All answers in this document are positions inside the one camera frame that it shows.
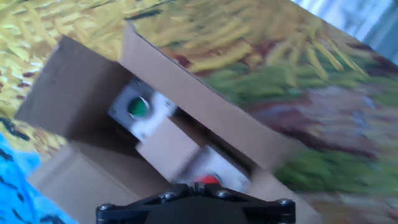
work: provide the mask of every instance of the yellow brushstrokes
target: yellow brushstrokes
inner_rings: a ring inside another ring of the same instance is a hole
[[[74,13],[72,13],[70,15],[65,16],[65,17],[61,17],[60,18],[60,22],[62,24],[65,24],[67,22],[73,22],[73,21],[75,21],[75,20],[77,20],[77,19],[79,19],[81,17],[82,16],[81,16],[81,14],[79,12],[74,12]]]
[[[42,27],[41,25],[41,19],[38,13],[35,11],[35,9],[27,2],[24,2],[24,7],[28,10],[30,16],[32,17],[32,26],[36,32],[36,34],[40,35],[43,37],[44,40],[46,40],[50,45],[55,46],[57,44],[57,41],[51,37],[47,31]]]
[[[5,40],[7,43],[10,42],[10,44],[15,45],[17,42],[14,40],[13,36],[8,33],[2,26],[0,26],[0,39]]]
[[[252,52],[252,47],[247,42],[237,43],[232,49],[229,49],[224,55],[210,58],[189,58],[192,65],[189,67],[190,72],[199,72],[202,70],[210,70],[224,67],[243,58],[246,54]]]
[[[368,50],[353,49],[352,47],[348,46],[347,44],[341,41],[336,41],[336,46],[345,53],[347,53],[348,55],[357,56],[357,57],[369,58],[372,57],[372,54],[374,53]]]
[[[231,45],[235,40],[244,37],[246,34],[250,32],[250,27],[241,27],[232,31],[232,33],[221,37],[214,42],[209,43],[207,46],[199,47],[198,50],[201,52],[206,52],[218,47],[227,47]]]
[[[367,74],[362,68],[360,68],[357,64],[355,64],[353,61],[351,61],[346,54],[344,54],[339,48],[336,47],[336,45],[333,43],[332,40],[327,39],[329,41],[331,47],[333,50],[347,63],[347,65],[352,68],[353,70],[356,70],[358,72],[361,72],[363,74]]]
[[[212,2],[212,0],[198,0],[198,1],[191,1],[191,3],[186,3],[185,6],[187,7],[196,7],[201,6],[203,4]]]
[[[242,24],[242,20],[239,18],[234,18],[231,22],[229,22],[226,26],[222,27],[221,29],[203,37],[196,38],[194,40],[189,41],[188,43],[184,44],[185,48],[192,49],[195,47],[202,46],[205,43],[211,42],[216,40],[217,38],[228,34],[234,28]]]
[[[339,71],[343,71],[343,66],[337,59],[319,42],[314,42],[314,46],[326,57],[329,62]]]
[[[315,37],[316,37],[318,31],[320,31],[322,29],[322,27],[323,27],[323,21],[321,19],[319,19],[318,17],[315,17],[309,26],[309,36],[312,41],[315,40]]]
[[[286,51],[291,48],[292,43],[299,35],[299,33],[292,34],[285,42],[278,44],[267,56],[266,65],[273,65],[282,60]]]
[[[80,22],[76,21],[74,23],[75,34],[78,36],[81,43],[86,43],[88,40],[87,32],[81,27]]]
[[[19,30],[21,31],[22,36],[24,37],[24,40],[29,44],[33,44],[33,35],[32,31],[26,26],[25,22],[23,22],[20,19],[15,18],[14,16],[10,16],[12,18],[12,21],[19,27]]]
[[[317,68],[317,74],[324,80],[328,80],[329,76],[326,73],[325,69],[322,67],[321,63],[317,59],[317,55],[315,51],[311,48],[310,45],[306,47],[308,58],[310,59],[311,64]]]
[[[69,30],[67,30],[65,28],[65,26],[62,25],[62,22],[60,21],[59,18],[54,19],[54,27],[55,27],[55,29],[58,30],[59,33],[61,33],[63,35],[68,35],[68,33],[69,33]]]
[[[30,55],[28,53],[28,51],[20,48],[20,47],[16,47],[16,46],[8,46],[10,48],[10,50],[12,50],[16,55],[18,55],[22,60],[29,62],[29,58]]]

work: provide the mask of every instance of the cardboard box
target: cardboard box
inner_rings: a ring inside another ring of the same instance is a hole
[[[121,63],[261,168],[280,164],[281,157],[300,147],[222,99],[129,26]],[[126,137],[107,115],[111,103],[133,76],[127,69],[63,37],[16,114],[19,120],[69,140],[69,145],[29,181],[80,223],[94,223],[95,207],[104,202],[125,205],[170,186],[135,151],[137,142]],[[181,139],[171,141],[172,146]],[[263,180],[261,176],[253,178]],[[281,184],[268,188],[266,185],[267,182],[254,182],[253,196],[266,198],[275,191],[280,197],[294,196]],[[298,217],[301,218],[297,223],[320,223],[311,208]]]
[[[208,140],[189,124],[166,118],[145,144],[136,149],[163,177],[173,182],[206,143]]]
[[[126,25],[120,64],[161,92],[263,169],[283,164],[304,146],[261,124],[188,73]]]

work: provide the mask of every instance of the cardboard packaging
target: cardboard packaging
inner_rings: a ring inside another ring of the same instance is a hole
[[[123,128],[107,115],[115,97],[133,77],[132,73],[232,145],[236,152],[254,161],[259,170],[271,170],[283,161],[281,158],[301,146],[222,99],[129,26],[126,27],[124,47],[121,64],[126,68],[63,37],[16,114],[19,120],[69,140],[69,145],[39,168],[29,181],[79,223],[94,223],[95,208],[102,203],[125,205],[165,191],[170,186],[137,153],[137,141],[126,136]],[[175,123],[167,121],[164,125],[167,131],[173,132],[170,136],[175,136],[169,139],[170,145],[165,149],[172,149],[171,146],[176,144],[189,146],[179,160],[181,165],[170,170],[161,169],[169,179],[203,141],[193,140]],[[152,148],[145,149],[150,146],[150,141],[148,143],[147,146],[139,146],[138,150],[157,166],[159,162],[151,158],[154,154],[144,151],[153,152]],[[165,160],[174,157],[172,154],[163,156]],[[266,171],[266,176],[262,172],[254,173],[252,178],[252,195],[255,197],[267,199],[277,195],[294,198],[294,193],[269,171]],[[269,181],[261,180],[272,180],[273,184],[268,185]],[[300,200],[298,206],[306,209],[297,214],[297,223],[321,222],[305,202]]]
[[[178,119],[165,119],[138,152],[168,181],[179,173],[208,143],[199,132]]]

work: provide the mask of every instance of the green painted area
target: green painted area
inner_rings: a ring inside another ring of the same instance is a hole
[[[296,68],[289,63],[280,63],[254,72],[245,64],[236,63],[215,71],[203,78],[203,81],[238,106],[262,101],[297,100],[305,98],[306,89],[309,88],[330,85],[356,88],[362,83],[382,84],[393,89],[372,95],[372,98],[382,105],[398,106],[398,75],[381,73],[377,74],[380,77],[370,77],[353,70],[339,55],[333,55],[343,65],[344,71],[337,71],[323,54],[317,52],[328,75],[327,80],[320,78],[316,68],[303,57]],[[350,59],[364,70],[377,65],[371,58]],[[288,82],[289,77],[293,77],[296,86]],[[276,177],[292,190],[396,195],[398,156],[394,154],[398,152],[398,144],[383,146],[381,149],[391,155],[370,160],[345,152],[308,149],[283,166]]]
[[[398,90],[389,90],[380,94],[374,94],[372,98],[384,106],[398,107]]]
[[[128,112],[135,118],[143,118],[149,112],[145,101],[141,98],[135,98],[131,100],[127,107]]]
[[[398,165],[345,152],[308,149],[275,176],[292,190],[395,195]]]

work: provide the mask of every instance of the painted canvas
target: painted canvas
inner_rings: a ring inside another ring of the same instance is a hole
[[[277,174],[291,189],[396,194],[398,67],[367,45],[288,0],[170,1],[131,19],[227,100],[311,149]]]
[[[15,157],[44,161],[66,143],[13,120],[61,35],[118,60],[125,19],[226,100],[308,146],[276,176],[325,223],[397,222],[398,69],[289,0],[0,0],[0,131]],[[13,208],[0,208],[0,223],[58,213]]]

